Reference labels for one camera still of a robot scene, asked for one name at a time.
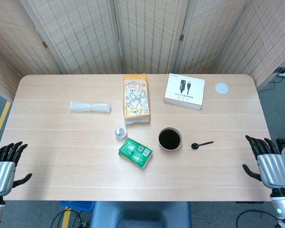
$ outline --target white cup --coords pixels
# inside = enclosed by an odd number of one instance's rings
[[[158,143],[167,151],[174,151],[181,147],[182,135],[174,127],[166,127],[158,135]]]

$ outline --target product box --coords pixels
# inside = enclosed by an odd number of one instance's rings
[[[127,138],[118,154],[143,169],[152,156],[152,150],[133,139]]]
[[[124,75],[123,79],[123,116],[125,124],[149,122],[147,75]]]
[[[205,80],[183,75],[169,74],[164,102],[201,109]]]

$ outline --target cable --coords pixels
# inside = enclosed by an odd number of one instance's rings
[[[259,91],[258,93],[261,93],[261,92],[263,92],[263,91],[267,91],[267,90],[273,90],[274,88],[275,88],[275,86],[276,86],[276,83],[280,83],[280,82],[282,82],[283,81],[283,79],[284,79],[284,77],[282,77],[282,80],[280,80],[280,81],[274,81],[273,79],[269,82],[269,83],[274,83],[274,87],[273,88],[270,88],[270,89],[263,89],[263,90],[261,90],[261,91]]]
[[[80,216],[80,214],[81,214],[82,212],[83,212],[83,211],[80,211],[80,212],[79,212],[79,215],[77,215],[77,216],[76,216],[76,218],[74,219],[74,222],[73,222],[72,228],[73,228],[73,227],[74,227],[74,225],[75,225],[76,219]]]
[[[281,79],[280,81],[274,81],[274,80],[272,79],[273,82],[269,82],[269,83],[280,83],[280,82],[283,81],[284,77],[281,77],[281,78],[282,78],[282,79]]]
[[[51,227],[50,227],[50,228],[52,228],[55,219],[56,219],[60,214],[66,212],[66,210],[68,210],[68,209],[69,209],[69,208],[67,208],[67,209],[65,209],[65,210],[63,210],[63,211],[61,211],[61,212],[59,212],[59,213],[55,216],[55,218],[53,219],[53,221],[52,221],[52,223],[51,223]]]
[[[236,221],[236,226],[237,226],[237,228],[238,228],[238,219],[239,219],[243,214],[245,214],[245,213],[247,213],[247,212],[259,212],[259,213],[261,213],[261,217],[263,216],[262,213],[264,213],[264,214],[270,215],[271,217],[273,217],[273,218],[275,218],[275,219],[277,220],[277,218],[276,218],[275,216],[273,216],[272,214],[270,214],[270,213],[268,213],[268,212],[266,212],[266,211],[262,211],[262,210],[245,210],[245,211],[243,211],[242,213],[240,213],[239,216],[237,217],[237,221]]]
[[[188,89],[187,95],[189,95],[189,89],[190,89],[190,87],[191,87],[191,82],[188,82],[188,83],[187,83],[187,89]]]
[[[91,220],[89,220],[86,223],[80,224],[80,226],[78,228],[89,228],[90,227],[90,223],[91,223]]]
[[[55,219],[60,215],[60,218],[59,218],[59,221],[58,221],[58,224],[57,224],[57,228],[59,228],[59,223],[60,223],[60,221],[61,221],[61,219],[62,219],[62,216],[64,215],[64,213],[65,213],[66,211],[70,211],[70,212],[73,212],[73,213],[77,214],[77,217],[76,217],[76,218],[79,217],[80,226],[81,226],[81,224],[82,224],[81,217],[80,217],[80,213],[81,213],[81,212],[78,213],[78,212],[76,212],[76,211],[74,211],[74,210],[72,210],[72,209],[70,209],[70,208],[66,208],[64,211],[59,212],[59,213],[54,217],[54,219],[53,219],[53,221],[52,221],[52,223],[51,223],[51,227],[50,227],[50,228],[52,228]]]

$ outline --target plastic bag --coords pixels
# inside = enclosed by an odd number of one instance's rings
[[[111,111],[111,104],[89,104],[81,102],[70,102],[70,109],[73,112],[105,112]]]

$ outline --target green package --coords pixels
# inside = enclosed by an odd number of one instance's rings
[[[118,154],[143,169],[152,156],[152,150],[133,139],[127,138]]]

